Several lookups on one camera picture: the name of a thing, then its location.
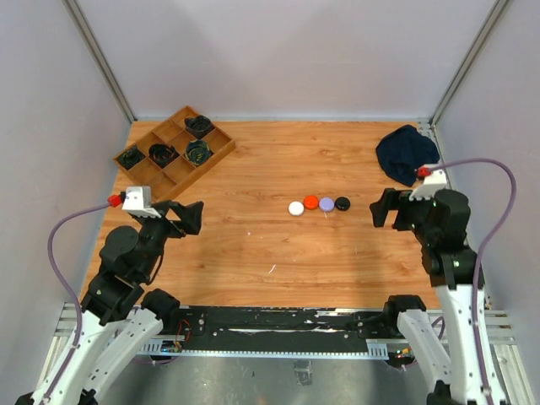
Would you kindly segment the black charging case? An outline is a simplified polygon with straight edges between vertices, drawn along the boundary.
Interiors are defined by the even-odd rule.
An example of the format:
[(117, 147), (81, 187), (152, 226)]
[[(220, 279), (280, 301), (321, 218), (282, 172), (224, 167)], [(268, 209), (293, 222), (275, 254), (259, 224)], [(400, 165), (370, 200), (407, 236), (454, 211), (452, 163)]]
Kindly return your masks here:
[(338, 197), (335, 199), (334, 201), (334, 207), (335, 209), (339, 210), (339, 211), (348, 211), (351, 207), (351, 202), (350, 200), (347, 198), (347, 197)]

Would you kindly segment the orange earbud charging case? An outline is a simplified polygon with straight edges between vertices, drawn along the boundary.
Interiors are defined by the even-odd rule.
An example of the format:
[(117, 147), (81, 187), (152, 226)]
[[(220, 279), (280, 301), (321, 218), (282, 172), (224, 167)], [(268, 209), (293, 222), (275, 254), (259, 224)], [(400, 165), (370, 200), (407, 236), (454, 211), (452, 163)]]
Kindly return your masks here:
[(319, 198), (315, 195), (308, 195), (304, 198), (303, 205), (307, 210), (316, 210), (319, 208)]

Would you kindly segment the white charging case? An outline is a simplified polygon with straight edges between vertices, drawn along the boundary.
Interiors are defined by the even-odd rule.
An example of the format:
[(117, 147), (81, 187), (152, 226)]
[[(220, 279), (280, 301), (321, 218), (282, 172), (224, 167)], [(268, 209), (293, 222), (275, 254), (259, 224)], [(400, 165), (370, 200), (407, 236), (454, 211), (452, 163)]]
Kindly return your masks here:
[(292, 216), (300, 216), (304, 213), (305, 206), (302, 202), (293, 201), (288, 205), (288, 212)]

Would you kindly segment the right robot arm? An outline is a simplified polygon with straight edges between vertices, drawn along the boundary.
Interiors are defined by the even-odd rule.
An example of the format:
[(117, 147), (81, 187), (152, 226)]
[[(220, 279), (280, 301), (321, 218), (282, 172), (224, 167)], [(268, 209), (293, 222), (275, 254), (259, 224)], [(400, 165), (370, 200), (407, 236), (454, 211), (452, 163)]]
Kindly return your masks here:
[(489, 349), (478, 254), (466, 244), (471, 214), (467, 197), (442, 189), (416, 200), (410, 191), (387, 188), (370, 211), (376, 228), (396, 211), (393, 229), (414, 233), (440, 302), (445, 340), (436, 334), (418, 296), (389, 297), (381, 318), (384, 331), (394, 338), (404, 337), (413, 350), (429, 388), (426, 402), (508, 403)]

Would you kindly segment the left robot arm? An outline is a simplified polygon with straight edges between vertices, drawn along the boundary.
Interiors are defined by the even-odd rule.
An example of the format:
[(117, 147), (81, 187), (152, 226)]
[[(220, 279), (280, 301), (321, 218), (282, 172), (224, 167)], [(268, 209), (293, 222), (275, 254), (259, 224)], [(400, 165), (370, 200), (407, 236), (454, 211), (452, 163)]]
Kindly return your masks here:
[(84, 297), (74, 301), (72, 341), (19, 404), (98, 404), (150, 338), (179, 327), (179, 300), (162, 289), (143, 288), (155, 280), (167, 240), (199, 234), (204, 204), (122, 200), (140, 229), (123, 225), (106, 236), (99, 271)]

